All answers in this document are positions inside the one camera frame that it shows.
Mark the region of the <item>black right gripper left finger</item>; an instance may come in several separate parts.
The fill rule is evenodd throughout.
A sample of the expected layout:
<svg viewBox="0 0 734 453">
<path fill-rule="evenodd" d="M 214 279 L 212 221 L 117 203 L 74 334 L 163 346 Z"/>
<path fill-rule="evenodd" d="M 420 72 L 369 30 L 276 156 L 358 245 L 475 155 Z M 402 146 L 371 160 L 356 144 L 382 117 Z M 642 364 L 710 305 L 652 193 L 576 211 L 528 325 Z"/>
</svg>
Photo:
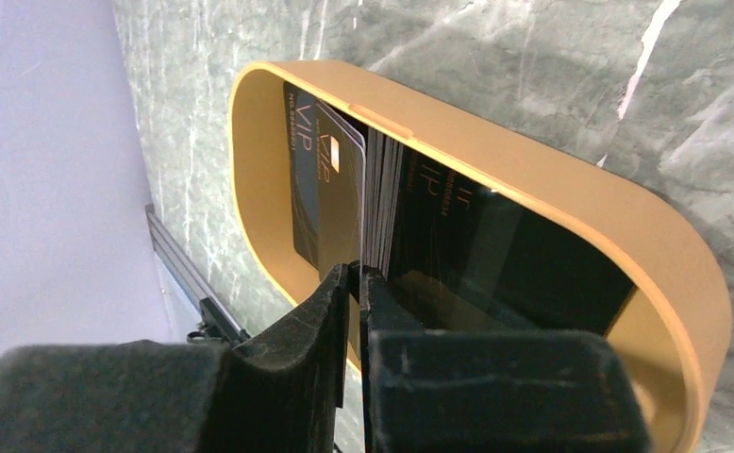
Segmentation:
<svg viewBox="0 0 734 453">
<path fill-rule="evenodd" d="M 31 345 L 0 357 L 0 452 L 330 452 L 349 269 L 237 346 Z"/>
</svg>

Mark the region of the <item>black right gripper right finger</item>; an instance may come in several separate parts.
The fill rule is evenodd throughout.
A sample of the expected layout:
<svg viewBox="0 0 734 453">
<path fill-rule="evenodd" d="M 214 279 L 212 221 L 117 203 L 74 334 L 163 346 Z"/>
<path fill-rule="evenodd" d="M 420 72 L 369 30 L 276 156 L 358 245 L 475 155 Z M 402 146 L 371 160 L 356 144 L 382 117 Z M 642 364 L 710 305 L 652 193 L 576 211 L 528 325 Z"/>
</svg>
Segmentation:
<svg viewBox="0 0 734 453">
<path fill-rule="evenodd" d="M 359 268 L 369 452 L 648 452 L 620 357 L 575 330 L 426 329 Z"/>
</svg>

